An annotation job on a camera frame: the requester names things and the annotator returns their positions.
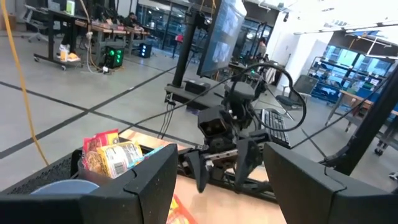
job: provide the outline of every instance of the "wooden table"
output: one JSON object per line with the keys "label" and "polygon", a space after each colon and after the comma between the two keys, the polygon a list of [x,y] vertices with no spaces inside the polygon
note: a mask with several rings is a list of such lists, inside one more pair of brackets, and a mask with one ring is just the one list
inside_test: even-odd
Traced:
{"label": "wooden table", "polygon": [[[126,130],[119,137],[151,148],[166,146],[171,143],[133,130]],[[179,150],[186,147],[178,144]],[[250,178],[257,180],[268,179],[266,170],[263,167],[256,168]],[[213,185],[207,185],[205,191],[200,194],[197,191],[195,180],[186,177],[177,176],[174,194],[179,197],[199,224],[286,223],[278,204],[243,194],[236,194]]]}
{"label": "wooden table", "polygon": [[[328,125],[330,122],[331,117],[334,114],[337,114],[339,116],[343,116],[343,114],[336,112],[336,110],[339,108],[339,106],[342,104],[343,101],[348,102],[346,104],[350,105],[350,107],[357,106],[358,103],[362,102],[364,98],[357,96],[352,93],[348,93],[347,91],[340,90],[340,97],[338,98],[337,102],[335,105],[332,107],[330,114],[328,116],[328,120],[326,121],[325,125]],[[372,107],[374,102],[370,100],[365,100],[363,107],[370,109]],[[352,115],[348,115],[345,118],[348,120],[347,127],[345,129],[346,132],[349,131],[350,127],[352,124],[355,124],[356,126],[359,126],[362,123],[362,119],[356,118],[355,116],[358,114],[358,110],[354,110]],[[390,145],[394,149],[398,149],[398,141],[394,139],[397,130],[398,130],[398,111],[392,110],[392,114],[396,115],[394,120],[389,124],[387,127],[386,131],[383,133],[379,131],[379,133],[376,135],[376,137],[379,139],[379,142],[377,144],[377,148],[374,150],[374,152],[381,156],[384,150],[386,150],[387,146]]]}

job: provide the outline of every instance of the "food package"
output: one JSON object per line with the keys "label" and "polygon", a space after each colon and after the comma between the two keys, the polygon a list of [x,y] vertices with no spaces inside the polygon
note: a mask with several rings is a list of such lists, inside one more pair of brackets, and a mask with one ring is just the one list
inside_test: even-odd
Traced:
{"label": "food package", "polygon": [[191,213],[182,205],[176,195],[173,195],[166,224],[197,224]]}
{"label": "food package", "polygon": [[105,174],[105,170],[101,166],[101,157],[97,153],[97,148],[118,143],[118,132],[118,129],[114,129],[98,133],[93,138],[84,138],[82,158],[85,169]]}
{"label": "food package", "polygon": [[138,158],[135,160],[132,165],[129,167],[129,169],[133,168],[134,166],[138,165],[140,162],[148,159],[151,155],[155,154],[159,150],[163,149],[163,146],[159,146],[156,149],[152,150],[151,152],[148,152],[147,154],[143,155],[142,157]]}
{"label": "food package", "polygon": [[111,178],[117,178],[125,171],[134,167],[142,158],[142,150],[138,144],[133,142],[122,142],[112,146],[102,146],[97,148],[97,153],[101,156],[101,170]]}

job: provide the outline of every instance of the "monitor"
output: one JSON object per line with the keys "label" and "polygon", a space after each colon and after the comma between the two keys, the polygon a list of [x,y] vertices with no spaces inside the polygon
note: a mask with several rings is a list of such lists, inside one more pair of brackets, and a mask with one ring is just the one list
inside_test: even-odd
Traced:
{"label": "monitor", "polygon": [[197,74],[209,77],[213,72],[228,67],[241,31],[246,9],[240,0],[220,0],[216,5],[205,48]]}

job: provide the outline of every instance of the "gray floor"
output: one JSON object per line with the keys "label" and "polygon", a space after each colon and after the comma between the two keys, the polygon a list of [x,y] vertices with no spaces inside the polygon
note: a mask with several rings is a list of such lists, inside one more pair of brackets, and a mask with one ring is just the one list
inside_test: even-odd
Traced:
{"label": "gray floor", "polygon": [[[47,46],[43,42],[29,44],[26,40],[15,38],[19,59],[24,71],[34,127],[39,143],[46,157],[54,162],[83,144],[84,137],[95,133],[119,128],[165,110],[164,86],[171,82],[177,59],[171,59],[162,52],[148,59],[127,58],[124,70],[114,75],[94,75],[86,69],[69,68],[63,72],[52,63],[33,60],[32,53],[45,54]],[[0,37],[0,190],[18,182],[44,167],[29,133],[19,77],[7,38]],[[191,64],[186,77],[196,77],[197,65]],[[143,81],[151,82],[133,88]],[[278,102],[268,94],[261,96],[258,108],[275,108],[282,111]],[[308,115],[301,129],[289,133],[290,142],[295,144],[323,127],[330,108],[322,101],[308,102]],[[300,112],[292,116],[298,120]],[[163,118],[143,123],[147,134],[156,136]],[[294,121],[286,120],[288,126]],[[352,135],[354,128],[345,133],[347,121],[342,120],[313,138],[322,152],[330,155],[342,148]],[[186,146],[189,142],[202,143],[203,136],[197,129],[196,116],[184,109],[174,113],[173,123],[167,134],[179,139]],[[382,157],[373,154],[377,140],[367,151],[352,176],[376,187],[392,190],[396,183],[388,179],[388,173],[398,168],[398,152],[389,148]],[[295,152],[313,160],[323,159],[322,154],[310,141],[293,149]]]}

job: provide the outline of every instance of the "office chair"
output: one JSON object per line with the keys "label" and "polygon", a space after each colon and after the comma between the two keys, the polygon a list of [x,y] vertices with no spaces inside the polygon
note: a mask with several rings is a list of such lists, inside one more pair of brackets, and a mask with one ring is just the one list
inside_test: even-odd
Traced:
{"label": "office chair", "polygon": [[[309,77],[308,75],[301,75],[294,84],[294,88],[304,98],[305,102],[307,102],[308,98],[311,97],[311,92],[317,83],[318,80],[316,78]],[[276,96],[275,98],[285,110],[284,116],[292,119],[292,117],[289,115],[289,111],[301,110],[302,105],[299,102],[298,96],[296,96],[294,93],[290,92],[288,96],[285,96],[285,90],[287,87],[289,86],[283,86],[282,94]]]}

